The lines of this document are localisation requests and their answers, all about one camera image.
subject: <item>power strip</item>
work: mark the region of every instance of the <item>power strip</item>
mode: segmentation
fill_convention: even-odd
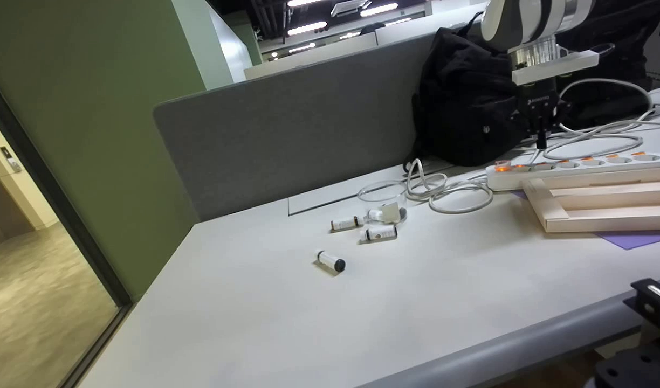
[[[488,188],[494,191],[513,191],[521,189],[525,179],[537,179],[537,177],[590,174],[590,173],[657,167],[657,166],[660,166],[660,152],[647,152],[647,151],[586,158],[586,159],[539,161],[539,163],[501,161],[484,167],[484,181]]]

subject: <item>table surface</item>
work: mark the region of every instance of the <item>table surface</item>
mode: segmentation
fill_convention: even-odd
[[[660,126],[637,134],[660,151]],[[398,167],[195,224],[82,385],[387,381],[660,278],[660,244],[547,236],[517,193],[464,215],[410,207],[398,238],[381,244],[328,233],[332,217],[367,209],[355,197],[308,209],[385,177]],[[348,270],[317,270],[317,250]]]

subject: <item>tiled floor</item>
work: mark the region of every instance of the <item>tiled floor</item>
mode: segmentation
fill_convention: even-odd
[[[52,388],[116,315],[63,227],[0,244],[0,388]]]

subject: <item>green wall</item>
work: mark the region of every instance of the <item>green wall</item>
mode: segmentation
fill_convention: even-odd
[[[0,0],[0,90],[137,299],[194,224],[151,117],[202,90],[170,0]]]

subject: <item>doorway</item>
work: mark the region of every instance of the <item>doorway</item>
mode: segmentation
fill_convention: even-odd
[[[0,385],[74,385],[128,306],[116,276],[0,99]]]

